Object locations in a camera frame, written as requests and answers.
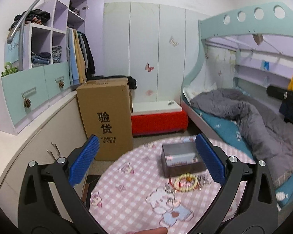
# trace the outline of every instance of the metal pole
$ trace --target metal pole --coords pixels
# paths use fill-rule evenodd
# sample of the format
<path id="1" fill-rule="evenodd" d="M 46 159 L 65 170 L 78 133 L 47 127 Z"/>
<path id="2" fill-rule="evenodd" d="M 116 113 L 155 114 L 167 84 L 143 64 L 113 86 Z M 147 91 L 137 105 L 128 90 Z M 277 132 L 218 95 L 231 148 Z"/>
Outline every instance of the metal pole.
<path id="1" fill-rule="evenodd" d="M 21 27 L 20 28 L 19 45 L 18 45 L 18 64 L 19 64 L 18 68 L 19 68 L 19 70 L 23 70 L 23 42 L 24 42 L 25 19 L 26 19 L 27 15 L 29 14 L 29 12 L 36 6 L 36 4 L 39 1 L 40 0 L 35 0 L 33 2 L 33 4 L 28 8 L 28 10 L 22 15 L 22 17 L 20 18 L 20 20 L 18 21 L 18 23 L 14 27 L 11 36 L 9 36 L 6 41 L 8 44 L 11 44 L 18 28 Z"/>

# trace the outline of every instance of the teal drawer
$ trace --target teal drawer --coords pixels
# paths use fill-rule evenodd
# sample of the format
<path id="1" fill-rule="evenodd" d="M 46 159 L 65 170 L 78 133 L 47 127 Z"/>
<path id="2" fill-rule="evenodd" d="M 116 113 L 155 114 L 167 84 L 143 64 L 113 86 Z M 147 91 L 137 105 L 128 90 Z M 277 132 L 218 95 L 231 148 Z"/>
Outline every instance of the teal drawer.
<path id="1" fill-rule="evenodd" d="M 49 99 L 43 67 L 5 76 L 2 78 L 2 87 L 14 125 Z M 24 107 L 23 93 L 25 98 L 30 99 L 30 108 Z"/>
<path id="2" fill-rule="evenodd" d="M 50 64 L 44 70 L 50 99 L 70 87 L 68 62 Z M 63 88 L 59 87 L 60 81 L 64 82 Z"/>

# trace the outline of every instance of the floor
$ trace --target floor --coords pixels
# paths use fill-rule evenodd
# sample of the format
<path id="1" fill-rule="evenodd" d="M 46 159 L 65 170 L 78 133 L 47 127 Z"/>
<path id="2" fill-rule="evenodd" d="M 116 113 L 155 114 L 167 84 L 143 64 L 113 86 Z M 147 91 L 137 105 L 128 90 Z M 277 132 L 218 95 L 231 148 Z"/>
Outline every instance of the floor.
<path id="1" fill-rule="evenodd" d="M 177 136 L 188 136 L 188 135 L 197 135 L 201 131 L 198 127 L 189 119 L 189 125 L 186 131 L 177 132 L 177 133 L 169 133 L 169 134 L 160 134 L 160 135 L 149 135 L 149 136 L 137 136 L 133 138 L 133 148 L 138 148 L 143 144 L 147 144 L 153 141 L 177 137 Z M 102 175 L 113 162 L 103 162 L 103 161 L 94 161 L 89 167 L 88 175 Z"/>

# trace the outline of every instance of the circular hole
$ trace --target circular hole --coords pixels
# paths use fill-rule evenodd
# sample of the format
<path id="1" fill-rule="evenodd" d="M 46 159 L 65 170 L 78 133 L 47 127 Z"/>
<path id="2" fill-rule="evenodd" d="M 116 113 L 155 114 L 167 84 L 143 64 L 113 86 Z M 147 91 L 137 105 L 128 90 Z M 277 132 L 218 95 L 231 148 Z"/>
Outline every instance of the circular hole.
<path id="1" fill-rule="evenodd" d="M 256 8 L 254 10 L 254 16 L 258 20 L 262 20 L 264 18 L 264 11 L 261 8 Z"/>
<path id="2" fill-rule="evenodd" d="M 245 13 L 244 13 L 243 11 L 240 11 L 240 12 L 238 13 L 238 20 L 242 23 L 242 22 L 245 21 L 245 18 L 246 18 Z"/>
<path id="3" fill-rule="evenodd" d="M 274 7 L 273 11 L 276 18 L 283 19 L 285 17 L 285 11 L 281 6 L 277 5 L 276 7 Z"/>
<path id="4" fill-rule="evenodd" d="M 230 16 L 229 15 L 225 15 L 224 17 L 224 24 L 227 25 L 230 23 Z"/>

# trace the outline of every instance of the gray box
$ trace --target gray box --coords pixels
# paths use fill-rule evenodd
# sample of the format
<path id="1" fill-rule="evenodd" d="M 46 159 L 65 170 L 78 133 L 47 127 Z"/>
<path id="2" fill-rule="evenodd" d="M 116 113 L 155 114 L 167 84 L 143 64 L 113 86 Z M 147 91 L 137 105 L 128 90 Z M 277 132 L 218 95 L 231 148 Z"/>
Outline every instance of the gray box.
<path id="1" fill-rule="evenodd" d="M 196 149 L 195 142 L 163 144 L 161 161 L 164 177 L 166 178 L 206 170 L 206 166 Z"/>

